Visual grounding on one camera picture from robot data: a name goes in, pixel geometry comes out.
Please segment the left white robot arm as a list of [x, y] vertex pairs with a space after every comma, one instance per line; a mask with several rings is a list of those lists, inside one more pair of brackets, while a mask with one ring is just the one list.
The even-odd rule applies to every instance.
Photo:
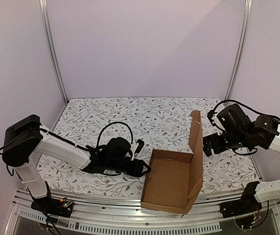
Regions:
[[97, 140], [94, 147], [80, 146], [50, 131], [40, 123], [39, 116], [29, 115], [6, 129], [0, 155], [37, 199], [38, 206], [53, 212], [56, 202], [49, 196], [49, 186], [32, 162], [32, 155], [52, 156], [89, 174], [110, 170], [115, 176], [124, 173], [140, 178], [151, 172], [145, 161], [135, 157], [143, 146], [142, 140], [128, 141], [122, 137], [112, 138], [107, 144]]

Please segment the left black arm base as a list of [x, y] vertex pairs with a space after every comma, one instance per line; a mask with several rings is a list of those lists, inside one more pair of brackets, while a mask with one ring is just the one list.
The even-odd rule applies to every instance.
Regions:
[[51, 191], [48, 183], [45, 181], [47, 193], [44, 197], [35, 198], [29, 192], [33, 202], [31, 208], [42, 212], [44, 215], [52, 214], [56, 216], [70, 218], [74, 206], [74, 201], [67, 197], [61, 199], [54, 199], [51, 196]]

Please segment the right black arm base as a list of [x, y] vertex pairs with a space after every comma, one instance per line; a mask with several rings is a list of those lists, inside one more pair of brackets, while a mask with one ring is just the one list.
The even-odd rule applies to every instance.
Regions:
[[262, 204], [255, 198], [259, 181], [250, 182], [237, 200], [223, 202], [219, 205], [223, 218], [251, 213], [262, 209]]

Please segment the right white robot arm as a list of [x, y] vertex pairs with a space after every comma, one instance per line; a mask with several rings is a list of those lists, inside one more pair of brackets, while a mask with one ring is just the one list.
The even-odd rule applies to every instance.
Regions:
[[[259, 155], [258, 166], [262, 173], [270, 173], [280, 166], [280, 118], [264, 114], [238, 101], [230, 100], [230, 105], [218, 111], [215, 106], [207, 113], [210, 124], [217, 132], [203, 138], [203, 151], [207, 156], [227, 150], [239, 156]], [[256, 203], [280, 199], [280, 172], [268, 176], [264, 181], [248, 183], [236, 209], [247, 213]]]

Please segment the brown cardboard box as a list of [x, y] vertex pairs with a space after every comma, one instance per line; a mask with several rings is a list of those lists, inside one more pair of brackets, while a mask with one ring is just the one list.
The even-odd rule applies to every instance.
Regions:
[[186, 215], [203, 187], [203, 130], [200, 111], [191, 112], [191, 153], [154, 149], [145, 177], [141, 207]]

